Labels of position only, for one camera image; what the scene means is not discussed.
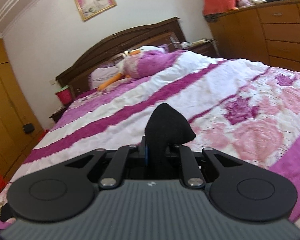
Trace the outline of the wooden wardrobe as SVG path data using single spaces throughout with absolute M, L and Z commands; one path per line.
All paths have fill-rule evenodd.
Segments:
M 23 126 L 35 130 L 25 134 Z M 0 175 L 8 183 L 43 135 L 43 129 L 27 103 L 0 38 Z

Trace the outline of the black small garment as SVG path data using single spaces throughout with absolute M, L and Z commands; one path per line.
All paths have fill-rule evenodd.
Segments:
M 196 137 L 187 119 L 168 103 L 160 104 L 145 127 L 147 158 L 160 159 L 166 148 L 191 142 Z

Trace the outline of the wooden drawer cabinet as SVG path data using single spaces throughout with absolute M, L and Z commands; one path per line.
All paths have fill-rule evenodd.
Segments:
M 209 27 L 222 58 L 260 61 L 300 72 L 300 0 L 212 16 Z

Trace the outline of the red plastic bucket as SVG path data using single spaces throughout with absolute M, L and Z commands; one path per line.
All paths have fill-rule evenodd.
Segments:
M 69 86 L 61 88 L 59 91 L 55 92 L 55 95 L 63 105 L 68 105 L 73 102 Z

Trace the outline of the small black bag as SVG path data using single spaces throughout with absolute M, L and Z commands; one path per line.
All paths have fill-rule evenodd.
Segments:
M 34 132 L 34 130 L 35 130 L 35 127 L 34 127 L 33 123 L 28 123 L 23 126 L 23 131 L 25 134 L 31 134 L 32 132 Z

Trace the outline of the white orange plush duck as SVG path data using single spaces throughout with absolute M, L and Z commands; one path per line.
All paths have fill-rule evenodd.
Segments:
M 139 49 L 132 50 L 128 55 L 114 66 L 111 74 L 108 74 L 107 79 L 98 77 L 96 81 L 91 77 L 91 84 L 98 91 L 106 89 L 109 85 L 125 78 L 139 79 L 155 73 L 155 65 L 159 67 L 163 63 L 151 63 L 154 56 L 164 56 L 167 54 L 166 46 L 141 46 Z

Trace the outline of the dark wooden nightstand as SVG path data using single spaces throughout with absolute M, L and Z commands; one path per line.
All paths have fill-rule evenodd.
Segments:
M 67 110 L 67 108 L 65 106 L 63 107 L 59 107 L 59 109 L 57 109 L 53 114 L 51 114 L 49 116 L 50 119 L 52 119 L 54 121 L 54 123 L 56 124 L 60 118 L 62 117 L 62 115 L 64 114 L 64 112 Z

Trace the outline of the purple floral pillow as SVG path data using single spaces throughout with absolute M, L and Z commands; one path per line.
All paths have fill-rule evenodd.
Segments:
M 171 53 L 163 53 L 158 50 L 139 52 L 128 55 L 118 63 L 119 72 L 134 79 L 152 76 L 158 72 L 170 68 L 185 50 L 176 50 Z

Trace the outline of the dark wooden headboard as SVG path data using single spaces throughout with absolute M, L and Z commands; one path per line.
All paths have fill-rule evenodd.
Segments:
M 77 97 L 89 90 L 88 75 L 93 70 L 122 56 L 125 51 L 144 45 L 158 46 L 184 41 L 186 38 L 178 17 L 119 31 L 88 49 L 70 68 L 59 74 L 56 81 L 61 87 L 69 85 L 72 96 Z

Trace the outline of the lilac ruffled pillow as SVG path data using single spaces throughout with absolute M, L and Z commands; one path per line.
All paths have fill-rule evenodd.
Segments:
M 99 85 L 115 76 L 118 72 L 119 70 L 115 64 L 103 64 L 96 68 L 88 76 L 90 90 L 96 89 Z

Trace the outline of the pink floral bed quilt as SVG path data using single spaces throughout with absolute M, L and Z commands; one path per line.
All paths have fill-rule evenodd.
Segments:
M 163 102 L 189 121 L 196 134 L 190 148 L 215 146 L 290 179 L 298 191 L 290 218 L 300 228 L 300 72 L 245 59 L 183 52 L 153 76 L 122 80 L 81 97 L 14 179 L 98 146 L 139 142 Z

